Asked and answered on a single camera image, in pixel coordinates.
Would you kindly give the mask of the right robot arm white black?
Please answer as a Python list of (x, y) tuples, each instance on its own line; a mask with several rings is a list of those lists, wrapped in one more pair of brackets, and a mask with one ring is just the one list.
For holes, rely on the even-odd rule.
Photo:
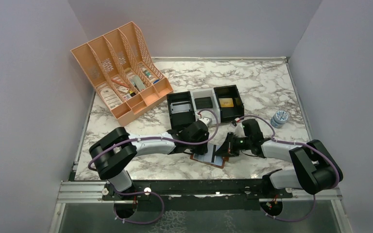
[(268, 198), (280, 189), (302, 189), (315, 195), (331, 189), (343, 179), (343, 173), (320, 140), (308, 143), (290, 143), (265, 138), (254, 118), (241, 123), (244, 136), (228, 133), (223, 144), (215, 150), (216, 156), (236, 157), (242, 150), (249, 150), (260, 158), (273, 158), (291, 162), (293, 169), (278, 169), (263, 175), (261, 192)]

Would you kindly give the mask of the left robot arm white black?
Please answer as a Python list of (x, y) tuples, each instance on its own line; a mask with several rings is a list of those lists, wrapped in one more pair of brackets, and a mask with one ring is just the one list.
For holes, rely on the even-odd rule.
[(143, 155), (178, 154), (186, 150), (203, 154), (207, 150), (211, 122), (210, 118), (203, 117), (180, 132), (168, 130), (144, 136), (117, 127), (90, 147), (92, 159), (88, 168), (96, 171), (101, 180), (108, 180), (119, 198), (128, 199), (133, 194), (133, 182), (125, 170), (130, 161)]

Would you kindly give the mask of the brown leather card holder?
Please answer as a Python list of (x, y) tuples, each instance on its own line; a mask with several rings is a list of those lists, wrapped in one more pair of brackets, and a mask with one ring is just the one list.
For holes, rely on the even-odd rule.
[(224, 168), (225, 163), (229, 161), (228, 157), (222, 157), (215, 155), (217, 149), (220, 148), (219, 145), (208, 143), (208, 152), (204, 155), (198, 155), (196, 153), (190, 156), (190, 159), (196, 162), (200, 162), (209, 166), (214, 166), (217, 168)]

